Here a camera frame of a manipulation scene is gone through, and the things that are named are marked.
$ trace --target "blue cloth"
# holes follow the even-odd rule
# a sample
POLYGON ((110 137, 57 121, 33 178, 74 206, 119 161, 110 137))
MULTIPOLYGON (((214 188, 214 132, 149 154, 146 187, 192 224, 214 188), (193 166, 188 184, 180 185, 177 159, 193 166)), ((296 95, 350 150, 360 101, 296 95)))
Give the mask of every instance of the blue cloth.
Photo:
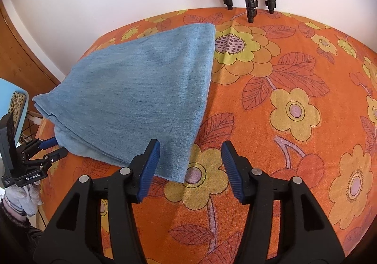
POLYGON ((161 143, 156 175, 183 182, 211 80, 215 27, 191 24, 93 52, 36 108, 60 146, 118 166, 161 143))

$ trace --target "patterned fabric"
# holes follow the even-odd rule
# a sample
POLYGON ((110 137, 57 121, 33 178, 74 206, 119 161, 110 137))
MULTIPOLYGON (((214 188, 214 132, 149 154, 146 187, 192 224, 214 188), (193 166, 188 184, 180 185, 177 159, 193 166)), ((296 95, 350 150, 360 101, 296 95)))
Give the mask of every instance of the patterned fabric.
MULTIPOLYGON (((216 25, 207 109, 185 182, 155 177, 133 206, 149 264, 231 264, 248 206, 233 197, 220 146, 274 177, 302 177, 348 254, 377 213, 377 54, 325 24, 290 14, 205 8, 135 22, 100 37, 87 51, 193 22, 216 25)), ((39 137, 53 136, 44 120, 39 137)), ((69 154, 42 182, 41 213, 51 218, 82 174, 116 167, 69 154)), ((101 203, 104 252, 111 256, 107 203, 101 203)), ((269 257, 277 252, 275 205, 269 257)))

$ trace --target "light blue chair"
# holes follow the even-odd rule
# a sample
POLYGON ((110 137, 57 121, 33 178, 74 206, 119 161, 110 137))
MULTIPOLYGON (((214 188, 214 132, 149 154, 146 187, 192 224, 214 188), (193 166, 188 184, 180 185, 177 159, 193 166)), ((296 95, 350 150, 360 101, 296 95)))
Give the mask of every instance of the light blue chair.
POLYGON ((9 104, 15 91, 26 95, 26 103, 22 110, 21 118, 18 123, 16 134, 14 136, 14 142, 17 145, 17 142, 21 135, 22 126, 26 118, 26 112, 28 110, 29 95, 22 88, 0 78, 0 119, 8 113, 9 104))

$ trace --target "light blue plastic object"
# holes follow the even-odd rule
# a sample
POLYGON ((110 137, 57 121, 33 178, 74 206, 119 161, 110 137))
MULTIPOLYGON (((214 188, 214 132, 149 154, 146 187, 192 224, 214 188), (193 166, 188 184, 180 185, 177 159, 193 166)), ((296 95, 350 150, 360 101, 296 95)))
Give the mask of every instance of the light blue plastic object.
POLYGON ((240 201, 240 203, 243 203, 246 198, 243 189, 243 180, 237 170, 236 163, 234 162, 229 148, 225 143, 223 143, 221 146, 221 159, 222 163, 224 164, 233 195, 240 201))
POLYGON ((11 103, 12 96, 15 91, 26 95, 25 106, 22 110, 21 118, 18 122, 18 127, 16 130, 16 134, 14 136, 14 142, 17 145, 17 142, 21 135, 22 126, 26 118, 26 112, 28 110, 29 94, 22 88, 0 78, 0 118, 3 117, 5 114, 8 114, 9 105, 11 103))
POLYGON ((160 159, 160 142, 157 141, 152 149, 149 159, 144 166, 144 169, 140 176, 139 192, 136 198, 139 202, 142 202, 144 197, 148 195, 150 184, 152 183, 152 178, 155 175, 158 160, 160 159))

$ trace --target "silver screw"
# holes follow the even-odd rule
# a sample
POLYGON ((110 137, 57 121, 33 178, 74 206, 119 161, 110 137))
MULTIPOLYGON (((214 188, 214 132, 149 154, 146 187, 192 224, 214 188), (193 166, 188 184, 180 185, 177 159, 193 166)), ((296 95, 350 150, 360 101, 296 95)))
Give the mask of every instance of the silver screw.
POLYGON ((81 183, 85 183, 89 180, 89 176, 88 175, 82 175, 79 179, 78 179, 81 183))
POLYGON ((297 177, 297 176, 293 177, 292 181, 294 183, 296 183, 296 184, 301 184, 302 183, 302 179, 300 177, 297 177))
POLYGON ((121 175, 128 175, 131 172, 131 169, 128 167, 123 167, 119 170, 121 175))
POLYGON ((251 173, 256 176, 260 176, 262 174, 262 170, 260 168, 253 168, 251 173))

